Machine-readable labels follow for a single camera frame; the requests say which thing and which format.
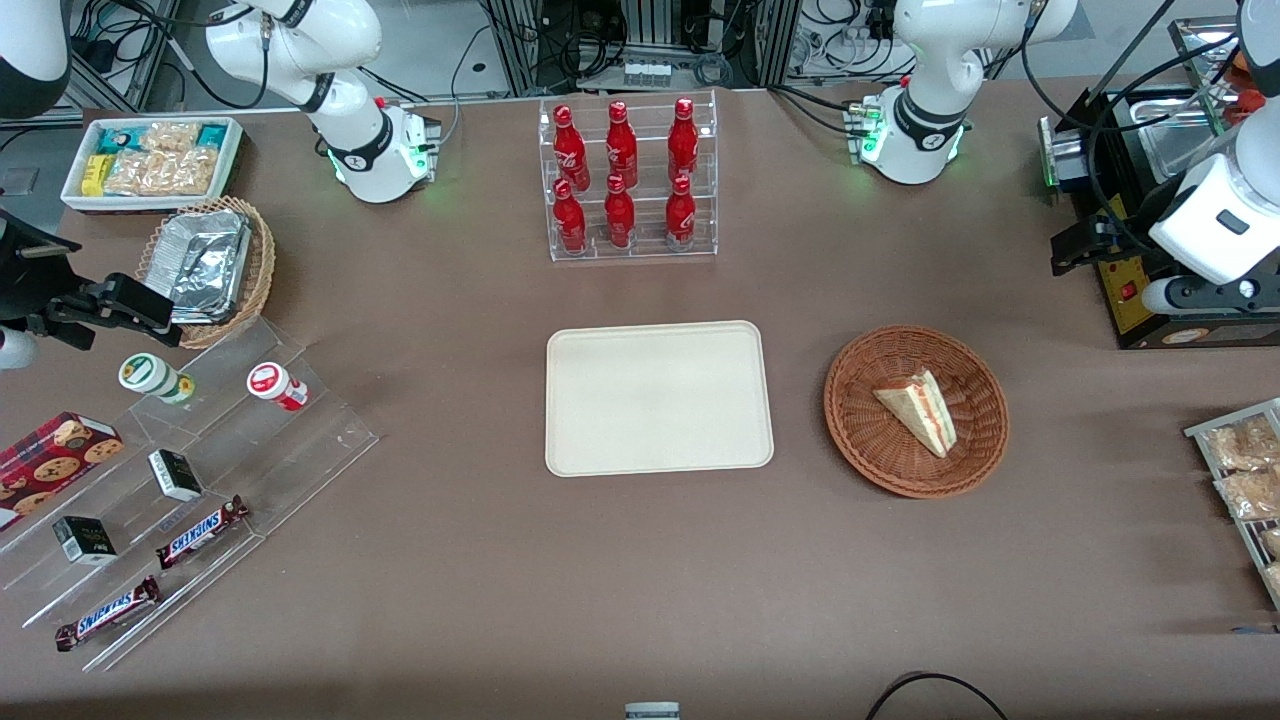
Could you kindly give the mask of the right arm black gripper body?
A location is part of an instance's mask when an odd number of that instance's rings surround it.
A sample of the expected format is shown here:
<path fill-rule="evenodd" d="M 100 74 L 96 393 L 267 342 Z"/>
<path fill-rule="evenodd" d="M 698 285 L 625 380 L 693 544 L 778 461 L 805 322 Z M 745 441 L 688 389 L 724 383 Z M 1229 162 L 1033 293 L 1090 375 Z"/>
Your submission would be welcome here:
<path fill-rule="evenodd" d="M 82 250 L 1 210 L 1 324 L 27 331 L 28 318 L 40 315 L 55 299 L 77 293 L 83 281 L 68 260 Z"/>

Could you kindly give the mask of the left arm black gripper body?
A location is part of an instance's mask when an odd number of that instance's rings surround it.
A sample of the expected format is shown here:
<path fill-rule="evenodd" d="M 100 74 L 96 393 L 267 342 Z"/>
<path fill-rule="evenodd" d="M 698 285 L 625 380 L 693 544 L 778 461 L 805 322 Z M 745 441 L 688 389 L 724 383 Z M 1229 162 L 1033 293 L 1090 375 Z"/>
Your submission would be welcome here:
<path fill-rule="evenodd" d="M 1140 259 L 1147 273 L 1161 272 L 1161 250 L 1146 234 L 1132 231 L 1123 219 L 1093 214 L 1091 225 L 1097 245 L 1091 252 L 1091 264 Z"/>

